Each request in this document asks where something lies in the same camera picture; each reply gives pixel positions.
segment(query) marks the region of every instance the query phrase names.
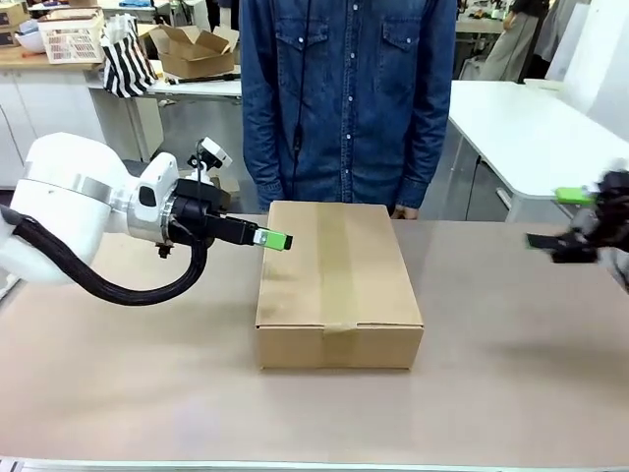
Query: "person's torso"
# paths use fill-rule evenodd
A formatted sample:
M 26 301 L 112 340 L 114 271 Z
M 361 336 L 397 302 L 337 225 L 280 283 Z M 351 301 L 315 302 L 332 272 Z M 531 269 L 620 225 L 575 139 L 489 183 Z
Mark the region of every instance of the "person's torso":
M 307 15 L 308 0 L 272 0 L 285 188 L 299 200 L 391 205 L 428 0 L 311 2 Z M 293 185 L 300 106 L 303 145 Z

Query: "shirt placket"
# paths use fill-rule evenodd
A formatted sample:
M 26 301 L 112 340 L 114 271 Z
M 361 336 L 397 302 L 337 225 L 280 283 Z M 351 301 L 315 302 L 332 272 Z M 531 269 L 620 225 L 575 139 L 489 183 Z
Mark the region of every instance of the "shirt placket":
M 341 109 L 341 199 L 349 203 L 352 199 L 352 161 L 355 142 L 356 77 L 358 75 L 358 36 L 363 0 L 347 2 L 347 25 L 345 28 L 343 105 Z

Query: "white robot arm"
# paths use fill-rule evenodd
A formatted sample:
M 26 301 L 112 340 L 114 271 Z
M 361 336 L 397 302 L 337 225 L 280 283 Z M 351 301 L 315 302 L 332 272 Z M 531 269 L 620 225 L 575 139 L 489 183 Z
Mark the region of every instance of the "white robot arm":
M 68 134 L 40 138 L 11 206 L 0 206 L 0 266 L 27 281 L 75 281 L 112 303 L 150 305 L 197 281 L 214 239 L 290 249 L 290 236 L 224 215 L 229 194 L 208 185 L 201 171 L 230 161 L 206 138 L 193 162 L 195 180 L 181 179 L 175 157 L 165 152 L 133 176 L 106 145 Z M 153 242 L 162 258 L 174 244 L 190 246 L 191 266 L 167 287 L 146 292 L 118 287 L 88 267 L 105 232 Z

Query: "packing tape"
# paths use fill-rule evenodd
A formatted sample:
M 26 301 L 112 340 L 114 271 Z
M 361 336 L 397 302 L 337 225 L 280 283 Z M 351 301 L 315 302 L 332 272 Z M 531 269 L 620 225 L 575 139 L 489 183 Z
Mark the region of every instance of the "packing tape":
M 343 205 L 317 205 L 318 267 L 323 322 L 322 364 L 351 364 L 358 345 L 358 303 Z

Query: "person's hand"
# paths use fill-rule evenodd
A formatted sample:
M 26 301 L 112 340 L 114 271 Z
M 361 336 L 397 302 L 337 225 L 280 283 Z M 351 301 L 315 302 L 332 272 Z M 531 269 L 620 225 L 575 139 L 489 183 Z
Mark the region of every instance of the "person's hand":
M 408 208 L 407 206 L 396 205 L 391 219 L 418 219 L 420 211 L 416 208 Z
M 502 27 L 505 31 L 509 31 L 513 28 L 513 21 L 515 20 L 515 13 L 509 12 L 509 14 L 505 17 L 502 22 Z

